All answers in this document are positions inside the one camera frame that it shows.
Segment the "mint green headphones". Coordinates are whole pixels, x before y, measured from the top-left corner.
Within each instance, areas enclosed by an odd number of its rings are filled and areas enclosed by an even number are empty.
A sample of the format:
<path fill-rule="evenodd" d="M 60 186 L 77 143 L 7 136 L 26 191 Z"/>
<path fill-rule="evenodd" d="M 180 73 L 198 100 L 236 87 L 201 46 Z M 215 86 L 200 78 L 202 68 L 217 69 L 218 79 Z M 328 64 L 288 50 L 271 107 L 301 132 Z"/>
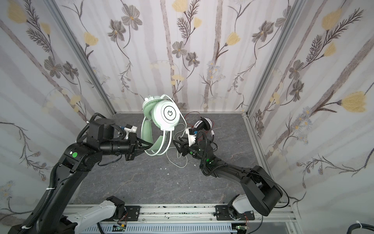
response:
<path fill-rule="evenodd" d="M 160 156 L 169 149 L 172 133 L 180 121 L 180 113 L 175 102 L 167 95 L 149 96 L 142 104 L 144 118 L 141 125 L 141 138 L 152 146 L 145 151 L 148 156 Z M 153 141 L 152 126 L 162 131 Z"/>

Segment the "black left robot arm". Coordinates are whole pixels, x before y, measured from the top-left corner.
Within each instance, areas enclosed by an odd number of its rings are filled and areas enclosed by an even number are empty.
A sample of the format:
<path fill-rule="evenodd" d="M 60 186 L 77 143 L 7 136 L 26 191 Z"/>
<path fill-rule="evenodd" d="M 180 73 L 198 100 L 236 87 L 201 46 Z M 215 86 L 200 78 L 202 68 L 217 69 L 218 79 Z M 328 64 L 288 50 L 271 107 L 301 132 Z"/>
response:
<path fill-rule="evenodd" d="M 11 234 L 73 234 L 78 223 L 63 212 L 81 182 L 104 156 L 134 160 L 152 143 L 125 132 L 112 119 L 95 113 L 81 130 L 76 143 L 66 148 L 52 168 L 50 182 L 41 200 L 22 224 L 12 226 Z"/>

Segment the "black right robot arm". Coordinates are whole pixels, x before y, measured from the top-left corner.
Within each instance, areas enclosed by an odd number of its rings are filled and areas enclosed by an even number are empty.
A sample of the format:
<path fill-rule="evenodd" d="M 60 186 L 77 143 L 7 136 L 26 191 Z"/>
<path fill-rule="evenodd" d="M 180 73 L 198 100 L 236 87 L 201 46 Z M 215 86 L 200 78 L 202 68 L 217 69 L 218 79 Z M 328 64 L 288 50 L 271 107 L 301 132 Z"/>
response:
<path fill-rule="evenodd" d="M 190 155 L 200 161 L 203 175 L 225 178 L 241 185 L 250 205 L 263 216 L 268 216 L 283 196 L 280 185 L 261 166 L 245 168 L 229 164 L 214 155 L 209 140 L 193 145 L 183 138 L 172 142 L 183 156 Z"/>

